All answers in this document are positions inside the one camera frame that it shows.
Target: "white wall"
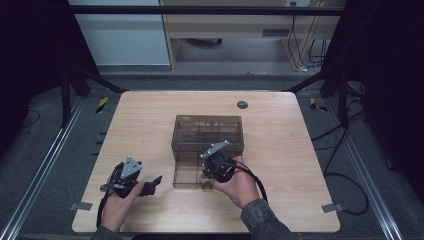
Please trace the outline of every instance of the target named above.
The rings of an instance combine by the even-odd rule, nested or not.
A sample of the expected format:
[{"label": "white wall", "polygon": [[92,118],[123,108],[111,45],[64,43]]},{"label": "white wall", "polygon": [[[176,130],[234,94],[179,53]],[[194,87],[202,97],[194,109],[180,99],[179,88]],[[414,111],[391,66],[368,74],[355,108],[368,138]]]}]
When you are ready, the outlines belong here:
[{"label": "white wall", "polygon": [[[69,0],[70,5],[148,5],[157,0]],[[166,65],[169,57],[160,15],[78,14],[97,65]]]}]

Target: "transparent plastic organizer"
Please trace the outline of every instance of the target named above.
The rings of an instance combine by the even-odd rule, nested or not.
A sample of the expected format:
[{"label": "transparent plastic organizer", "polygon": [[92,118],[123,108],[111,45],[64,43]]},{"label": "transparent plastic organizer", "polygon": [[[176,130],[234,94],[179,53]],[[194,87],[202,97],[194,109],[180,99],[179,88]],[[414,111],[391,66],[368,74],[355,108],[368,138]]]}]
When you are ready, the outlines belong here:
[{"label": "transparent plastic organizer", "polygon": [[243,128],[240,116],[177,115],[172,151],[175,159],[174,187],[202,187],[204,153],[212,143],[229,141],[221,152],[228,157],[243,154]]}]

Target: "light wood tabletop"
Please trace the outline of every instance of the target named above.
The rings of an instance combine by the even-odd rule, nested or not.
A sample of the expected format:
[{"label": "light wood tabletop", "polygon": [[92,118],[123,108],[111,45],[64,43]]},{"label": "light wood tabletop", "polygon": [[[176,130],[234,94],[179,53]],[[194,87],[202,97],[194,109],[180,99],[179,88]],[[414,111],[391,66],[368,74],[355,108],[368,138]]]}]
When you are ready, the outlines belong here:
[{"label": "light wood tabletop", "polygon": [[[240,109],[237,102],[246,101]],[[129,91],[122,94],[82,202],[76,232],[96,231],[105,184],[117,164],[131,156],[143,162],[139,180],[162,175],[153,196],[139,197],[122,232],[241,233],[241,209],[217,190],[175,188],[171,141],[177,115],[241,116],[245,164],[265,186],[277,217],[292,232],[335,232],[335,212],[296,96],[288,92]]]}]

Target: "hand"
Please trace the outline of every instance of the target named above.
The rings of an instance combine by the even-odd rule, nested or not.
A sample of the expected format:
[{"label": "hand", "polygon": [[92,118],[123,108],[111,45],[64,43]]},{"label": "hand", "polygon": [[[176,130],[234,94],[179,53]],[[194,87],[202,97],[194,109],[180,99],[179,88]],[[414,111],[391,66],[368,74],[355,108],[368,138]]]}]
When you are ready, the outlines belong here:
[{"label": "hand", "polygon": [[143,187],[144,182],[137,183],[126,198],[120,198],[116,193],[112,193],[107,199],[105,208],[103,209],[101,225],[112,232],[118,233],[134,200],[140,195]]},{"label": "hand", "polygon": [[[233,159],[236,162],[244,163],[241,156]],[[209,181],[215,189],[225,193],[239,208],[244,208],[250,202],[259,199],[255,180],[240,169],[234,171],[233,177],[228,182],[220,183],[215,179],[210,179]]]}]

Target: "dark sleeve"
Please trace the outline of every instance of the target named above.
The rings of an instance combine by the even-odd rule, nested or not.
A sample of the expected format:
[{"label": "dark sleeve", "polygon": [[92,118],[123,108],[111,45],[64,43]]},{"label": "dark sleeve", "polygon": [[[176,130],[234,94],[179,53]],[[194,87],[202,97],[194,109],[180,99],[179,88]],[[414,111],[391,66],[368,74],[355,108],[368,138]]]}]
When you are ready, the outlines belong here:
[{"label": "dark sleeve", "polygon": [[296,239],[263,199],[247,204],[241,212],[241,220],[253,240]]},{"label": "dark sleeve", "polygon": [[100,226],[91,237],[91,240],[123,240],[123,238],[109,229]]}]

